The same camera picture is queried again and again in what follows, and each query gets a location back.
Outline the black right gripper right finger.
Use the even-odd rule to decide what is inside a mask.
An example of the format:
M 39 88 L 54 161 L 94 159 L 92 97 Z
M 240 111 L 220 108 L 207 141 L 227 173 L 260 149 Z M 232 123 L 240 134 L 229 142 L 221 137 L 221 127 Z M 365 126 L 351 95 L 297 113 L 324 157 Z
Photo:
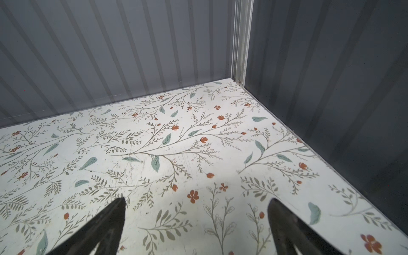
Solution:
M 277 199 L 268 205 L 268 221 L 278 255 L 341 255 Z

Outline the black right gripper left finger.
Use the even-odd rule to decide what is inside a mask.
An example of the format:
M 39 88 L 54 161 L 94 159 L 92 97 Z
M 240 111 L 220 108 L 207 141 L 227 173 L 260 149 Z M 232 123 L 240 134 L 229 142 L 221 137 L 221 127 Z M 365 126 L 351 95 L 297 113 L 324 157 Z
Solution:
M 50 255 L 115 255 L 125 223 L 126 202 L 117 198 L 79 229 L 74 235 L 49 252 Z

